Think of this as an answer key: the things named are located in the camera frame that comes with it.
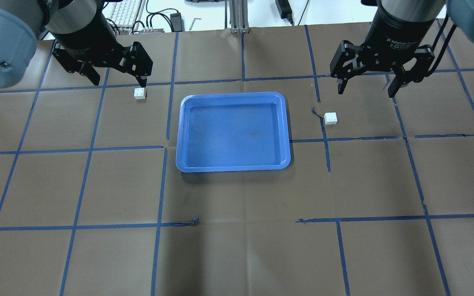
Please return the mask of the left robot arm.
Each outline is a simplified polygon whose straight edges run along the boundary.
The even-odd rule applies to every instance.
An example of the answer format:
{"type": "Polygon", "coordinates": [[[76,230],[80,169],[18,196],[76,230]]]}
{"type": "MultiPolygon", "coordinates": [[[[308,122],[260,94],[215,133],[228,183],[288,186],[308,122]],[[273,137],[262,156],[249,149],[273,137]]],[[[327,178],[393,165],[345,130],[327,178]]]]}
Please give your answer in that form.
{"type": "Polygon", "coordinates": [[[96,68],[111,68],[145,87],[152,59],[140,42],[122,46],[116,40],[103,5],[103,0],[0,0],[0,89],[23,79],[45,31],[54,36],[53,55],[67,73],[97,86],[96,68]]]}

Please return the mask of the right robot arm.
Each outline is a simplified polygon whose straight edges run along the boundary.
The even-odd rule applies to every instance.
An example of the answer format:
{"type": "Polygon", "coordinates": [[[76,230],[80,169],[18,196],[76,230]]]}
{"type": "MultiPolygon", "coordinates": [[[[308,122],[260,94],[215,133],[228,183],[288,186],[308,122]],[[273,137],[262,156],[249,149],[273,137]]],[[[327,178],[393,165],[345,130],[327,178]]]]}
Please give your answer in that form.
{"type": "Polygon", "coordinates": [[[474,0],[363,0],[376,7],[365,41],[343,40],[330,63],[330,75],[343,94],[348,81],[367,72],[393,72],[389,97],[409,83],[432,75],[456,28],[474,43],[474,0]]]}

